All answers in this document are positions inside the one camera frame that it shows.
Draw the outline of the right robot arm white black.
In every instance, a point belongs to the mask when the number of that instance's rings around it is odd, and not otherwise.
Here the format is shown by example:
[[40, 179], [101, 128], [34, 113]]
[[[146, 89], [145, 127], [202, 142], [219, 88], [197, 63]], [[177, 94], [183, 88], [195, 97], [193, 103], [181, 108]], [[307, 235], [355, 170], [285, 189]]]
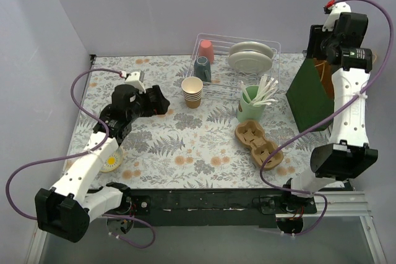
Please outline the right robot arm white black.
[[372, 51], [361, 44], [368, 28], [365, 14], [341, 12], [334, 24], [314, 26], [308, 57], [324, 59], [331, 69], [334, 112], [329, 142], [313, 149], [309, 169], [288, 181], [292, 191], [280, 197], [281, 208], [294, 213], [303, 199], [336, 181], [358, 177], [378, 159], [366, 134], [366, 94], [372, 71]]

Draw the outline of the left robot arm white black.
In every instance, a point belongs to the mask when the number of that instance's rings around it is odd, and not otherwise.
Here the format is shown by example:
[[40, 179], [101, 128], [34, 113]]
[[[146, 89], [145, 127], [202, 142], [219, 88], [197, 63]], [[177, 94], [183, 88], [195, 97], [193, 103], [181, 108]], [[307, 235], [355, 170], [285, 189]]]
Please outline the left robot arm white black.
[[115, 87], [111, 103], [100, 113], [100, 121], [86, 145], [86, 154], [77, 158], [69, 170], [49, 190], [35, 195], [38, 227], [48, 233], [78, 242], [89, 224], [109, 211], [131, 215], [135, 207], [128, 186], [110, 182], [89, 193], [95, 176], [117, 151], [139, 117], [166, 114], [170, 102], [158, 85], [141, 93], [132, 85]]

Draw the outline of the green paper bag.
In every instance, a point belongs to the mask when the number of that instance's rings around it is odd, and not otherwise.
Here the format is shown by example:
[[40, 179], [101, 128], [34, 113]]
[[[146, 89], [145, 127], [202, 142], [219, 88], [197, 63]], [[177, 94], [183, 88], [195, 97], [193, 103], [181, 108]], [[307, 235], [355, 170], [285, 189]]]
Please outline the green paper bag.
[[366, 108], [366, 94], [360, 91], [369, 78], [365, 69], [333, 73], [327, 61], [306, 58], [286, 92], [298, 131], [323, 131], [331, 123], [338, 131], [360, 130]]

